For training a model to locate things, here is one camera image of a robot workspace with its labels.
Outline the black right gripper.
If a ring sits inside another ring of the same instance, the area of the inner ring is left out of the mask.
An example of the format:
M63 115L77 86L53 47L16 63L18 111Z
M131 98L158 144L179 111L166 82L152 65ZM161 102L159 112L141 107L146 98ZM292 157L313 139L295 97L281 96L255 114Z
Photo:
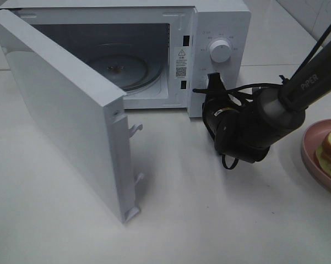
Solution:
M218 72L208 74L208 94L202 104L202 119L211 138L217 133L226 133L227 137L234 137L236 121L234 112L239 112L241 106L226 94L225 86Z

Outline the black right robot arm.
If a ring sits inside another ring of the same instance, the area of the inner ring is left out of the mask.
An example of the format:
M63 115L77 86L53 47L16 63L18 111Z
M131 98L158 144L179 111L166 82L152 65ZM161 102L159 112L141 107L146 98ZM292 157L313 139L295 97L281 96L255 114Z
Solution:
M208 75L203 122L223 157L261 161L270 146L299 128L309 105L331 91L331 41L285 85L257 90L235 104L219 73Z

